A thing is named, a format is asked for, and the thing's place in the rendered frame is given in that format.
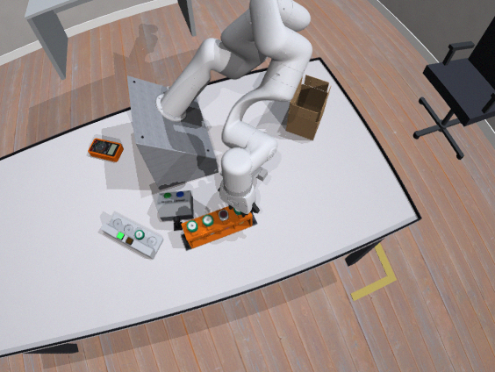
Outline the orange handheld multimeter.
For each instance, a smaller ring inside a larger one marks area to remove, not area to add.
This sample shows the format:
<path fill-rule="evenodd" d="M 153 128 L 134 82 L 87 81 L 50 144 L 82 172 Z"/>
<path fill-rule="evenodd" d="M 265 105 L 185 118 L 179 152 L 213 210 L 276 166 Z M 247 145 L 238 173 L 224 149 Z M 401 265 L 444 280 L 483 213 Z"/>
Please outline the orange handheld multimeter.
<path fill-rule="evenodd" d="M 124 148 L 120 143 L 104 139 L 94 139 L 88 152 L 93 157 L 117 162 L 123 150 Z"/>

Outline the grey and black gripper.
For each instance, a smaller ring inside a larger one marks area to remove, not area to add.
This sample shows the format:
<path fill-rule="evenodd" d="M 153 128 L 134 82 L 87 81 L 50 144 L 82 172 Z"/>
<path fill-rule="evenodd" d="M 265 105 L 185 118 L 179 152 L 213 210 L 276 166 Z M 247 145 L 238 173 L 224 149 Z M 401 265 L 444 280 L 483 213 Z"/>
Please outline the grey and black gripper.
<path fill-rule="evenodd" d="M 237 209 L 238 211 L 242 212 L 242 217 L 244 218 L 246 215 L 249 214 L 249 212 L 254 212 L 257 213 L 260 211 L 260 209 L 257 207 L 256 203 L 256 194 L 255 194 L 255 188 L 252 185 L 251 190 L 243 197 L 233 197 L 229 195 L 225 188 L 224 188 L 224 183 L 223 180 L 221 181 L 220 188 L 218 189 L 219 191 L 219 196 L 221 200 L 223 200 L 225 203 L 228 204 L 229 209 L 231 210 L 232 208 Z"/>

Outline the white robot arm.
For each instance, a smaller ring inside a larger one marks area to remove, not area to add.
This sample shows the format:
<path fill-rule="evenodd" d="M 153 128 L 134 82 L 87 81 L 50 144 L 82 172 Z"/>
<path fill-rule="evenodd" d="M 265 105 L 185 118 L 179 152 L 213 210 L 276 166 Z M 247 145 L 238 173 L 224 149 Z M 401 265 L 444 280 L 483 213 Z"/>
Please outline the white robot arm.
<path fill-rule="evenodd" d="M 308 10 L 293 0 L 250 0 L 249 9 L 222 32 L 221 40 L 204 40 L 172 86 L 155 100 L 163 117 L 183 121 L 210 82 L 211 70 L 237 80 L 271 58 L 260 86 L 235 103 L 222 131 L 221 139 L 231 149 L 222 156 L 220 175 L 233 197 L 245 196 L 255 178 L 266 178 L 268 170 L 261 165 L 277 150 L 276 139 L 242 122 L 243 116 L 256 102 L 293 98 L 312 56 L 311 43 L 297 32 L 310 22 Z"/>

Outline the brown cardboard box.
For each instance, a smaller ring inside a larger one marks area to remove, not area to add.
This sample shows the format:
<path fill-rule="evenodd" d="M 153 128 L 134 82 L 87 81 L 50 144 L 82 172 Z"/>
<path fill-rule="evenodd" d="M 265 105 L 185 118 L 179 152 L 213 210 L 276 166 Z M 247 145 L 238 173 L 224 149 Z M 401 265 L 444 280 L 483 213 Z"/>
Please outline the brown cardboard box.
<path fill-rule="evenodd" d="M 329 82 L 305 75 L 305 83 L 301 85 L 302 78 L 300 87 L 297 87 L 294 94 L 295 98 L 290 100 L 286 131 L 313 140 L 331 86 L 327 93 Z"/>

